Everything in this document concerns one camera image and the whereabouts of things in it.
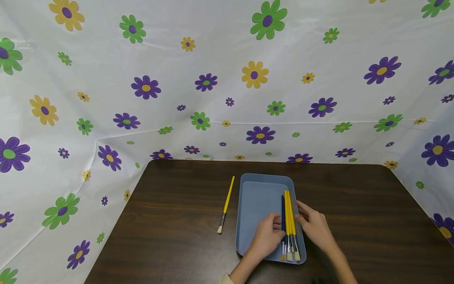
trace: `floral plastic sheet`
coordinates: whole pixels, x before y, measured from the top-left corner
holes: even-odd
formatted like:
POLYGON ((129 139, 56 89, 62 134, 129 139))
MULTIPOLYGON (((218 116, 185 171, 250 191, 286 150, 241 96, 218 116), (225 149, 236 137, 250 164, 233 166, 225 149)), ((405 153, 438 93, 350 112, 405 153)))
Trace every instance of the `floral plastic sheet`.
POLYGON ((0 282, 83 283, 153 159, 380 164, 453 243, 452 2, 0 1, 0 282))

